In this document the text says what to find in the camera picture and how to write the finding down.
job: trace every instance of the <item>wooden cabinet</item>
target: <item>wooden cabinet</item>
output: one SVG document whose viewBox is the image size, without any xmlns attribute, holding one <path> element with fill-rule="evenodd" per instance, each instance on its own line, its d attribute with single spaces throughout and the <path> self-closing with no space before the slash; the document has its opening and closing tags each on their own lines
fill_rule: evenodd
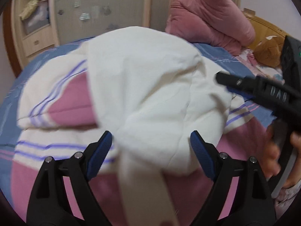
<svg viewBox="0 0 301 226">
<path fill-rule="evenodd" d="M 47 24 L 36 31 L 26 34 L 19 14 L 30 0 L 12 0 L 11 28 L 15 51 L 21 68 L 23 69 L 36 55 L 53 47 L 53 28 Z"/>
<path fill-rule="evenodd" d="M 172 0 L 49 0 L 50 24 L 26 35 L 20 12 L 30 0 L 13 0 L 12 34 L 21 67 L 44 50 L 118 28 L 164 31 Z M 233 0 L 239 5 L 240 0 Z"/>
<path fill-rule="evenodd" d="M 46 26 L 36 33 L 23 39 L 25 56 L 28 57 L 54 44 L 51 26 Z"/>
</svg>

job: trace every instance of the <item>black device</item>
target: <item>black device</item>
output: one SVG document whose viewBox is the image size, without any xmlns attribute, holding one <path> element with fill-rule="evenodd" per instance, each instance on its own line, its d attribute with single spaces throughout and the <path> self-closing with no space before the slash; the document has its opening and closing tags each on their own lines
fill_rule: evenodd
<svg viewBox="0 0 301 226">
<path fill-rule="evenodd" d="M 301 42 L 286 36 L 281 54 L 281 66 L 285 84 L 262 77 L 240 78 L 223 73 L 216 75 L 219 84 L 229 91 L 247 97 L 255 103 L 273 111 L 277 117 L 273 123 L 274 142 L 281 155 L 278 160 L 281 171 L 269 180 L 272 198 L 276 198 L 287 180 L 297 157 L 296 149 L 290 144 L 291 133 L 301 131 Z"/>
</svg>

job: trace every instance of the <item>wooden headboard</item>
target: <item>wooden headboard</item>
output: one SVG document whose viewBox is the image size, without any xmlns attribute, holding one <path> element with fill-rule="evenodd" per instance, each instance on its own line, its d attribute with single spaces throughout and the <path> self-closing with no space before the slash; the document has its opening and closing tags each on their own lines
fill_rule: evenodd
<svg viewBox="0 0 301 226">
<path fill-rule="evenodd" d="M 264 38 L 268 36 L 276 35 L 285 38 L 285 36 L 288 35 L 288 33 L 271 24 L 270 22 L 247 12 L 247 9 L 244 10 L 243 14 L 247 19 L 249 19 L 255 29 L 255 40 L 250 46 L 248 46 L 248 48 L 252 50 L 255 49 L 258 43 L 260 43 Z"/>
</svg>

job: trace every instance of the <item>blue bed sheet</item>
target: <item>blue bed sheet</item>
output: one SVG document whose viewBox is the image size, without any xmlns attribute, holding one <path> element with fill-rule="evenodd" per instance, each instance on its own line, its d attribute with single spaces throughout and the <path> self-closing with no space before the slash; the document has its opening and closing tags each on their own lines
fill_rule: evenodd
<svg viewBox="0 0 301 226">
<path fill-rule="evenodd" d="M 15 80 L 11 90 L 0 107 L 0 188 L 12 205 L 11 199 L 11 165 L 14 156 L 14 149 L 21 130 L 17 127 L 18 101 L 27 80 L 48 60 L 65 55 L 75 50 L 83 42 L 79 40 L 60 47 L 52 48 L 39 54 L 32 60 Z"/>
<path fill-rule="evenodd" d="M 0 188 L 11 205 L 11 165 L 14 155 L 14 148 L 19 138 L 21 130 L 16 125 L 17 106 L 23 86 L 27 80 L 48 60 L 79 47 L 80 43 L 89 40 L 84 39 L 77 42 L 69 43 L 54 49 L 47 50 L 38 55 L 23 70 L 20 76 L 14 82 L 10 92 L 0 107 Z M 250 70 L 242 65 L 235 57 L 230 55 L 225 49 L 212 47 L 207 44 L 194 44 L 194 46 L 207 58 L 223 67 L 232 74 L 239 76 L 253 76 Z M 270 111 L 259 107 L 252 112 L 255 116 L 267 126 L 271 123 Z"/>
</svg>

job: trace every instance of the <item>black clamp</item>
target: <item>black clamp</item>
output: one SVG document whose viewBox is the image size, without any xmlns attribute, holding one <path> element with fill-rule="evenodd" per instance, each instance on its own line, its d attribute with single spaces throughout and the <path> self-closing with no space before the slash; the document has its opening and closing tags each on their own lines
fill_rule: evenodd
<svg viewBox="0 0 301 226">
<path fill-rule="evenodd" d="M 276 198 L 297 158 L 297 151 L 290 144 L 290 135 L 301 127 L 301 94 L 290 86 L 259 76 L 255 79 L 240 78 L 219 72 L 216 74 L 216 81 L 227 86 L 229 91 L 272 110 L 273 115 L 278 118 L 274 122 L 274 142 L 281 150 L 278 160 L 281 171 L 268 182 L 272 198 Z"/>
<path fill-rule="evenodd" d="M 214 185 L 191 226 L 272 226 L 276 222 L 273 200 L 264 174 L 255 157 L 248 161 L 232 159 L 206 143 L 197 131 L 190 143 L 205 175 Z M 232 178 L 239 176 L 237 191 L 229 216 L 218 220 L 224 207 Z"/>
<path fill-rule="evenodd" d="M 69 159 L 45 159 L 33 189 L 27 210 L 30 226 L 111 226 L 88 184 L 95 177 L 112 145 L 112 134 L 106 131 L 97 143 L 76 152 Z M 73 216 L 63 176 L 70 177 L 73 192 L 85 220 Z"/>
</svg>

